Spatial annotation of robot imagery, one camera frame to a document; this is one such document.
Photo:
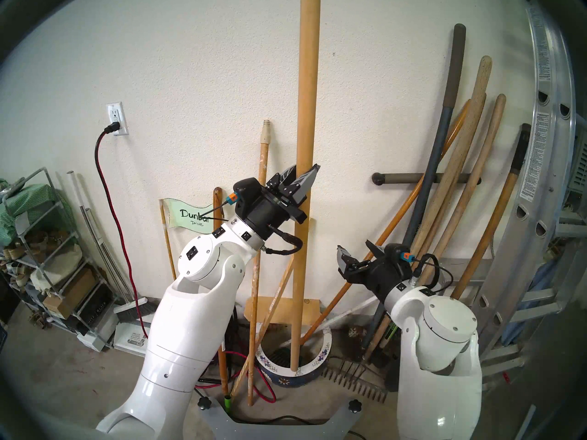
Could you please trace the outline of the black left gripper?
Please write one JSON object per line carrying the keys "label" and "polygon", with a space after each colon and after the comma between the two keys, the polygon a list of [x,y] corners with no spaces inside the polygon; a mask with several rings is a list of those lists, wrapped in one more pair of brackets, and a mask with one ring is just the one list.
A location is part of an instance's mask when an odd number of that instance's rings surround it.
{"label": "black left gripper", "polygon": [[[304,202],[320,168],[315,164],[296,177],[296,165],[292,165],[271,177],[268,188],[241,188],[240,219],[264,241],[289,219],[304,223],[307,214],[297,206]],[[291,204],[284,203],[276,192],[285,192]]]}

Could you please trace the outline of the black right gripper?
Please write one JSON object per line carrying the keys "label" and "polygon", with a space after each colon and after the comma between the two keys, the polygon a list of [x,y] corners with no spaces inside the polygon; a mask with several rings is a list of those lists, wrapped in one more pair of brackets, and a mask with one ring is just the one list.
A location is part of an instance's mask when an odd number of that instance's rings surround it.
{"label": "black right gripper", "polygon": [[365,260],[369,262],[360,262],[341,245],[337,246],[339,273],[346,282],[364,286],[383,303],[394,287],[412,277],[412,268],[401,258],[386,256],[381,245],[369,240],[365,245],[369,249]]}

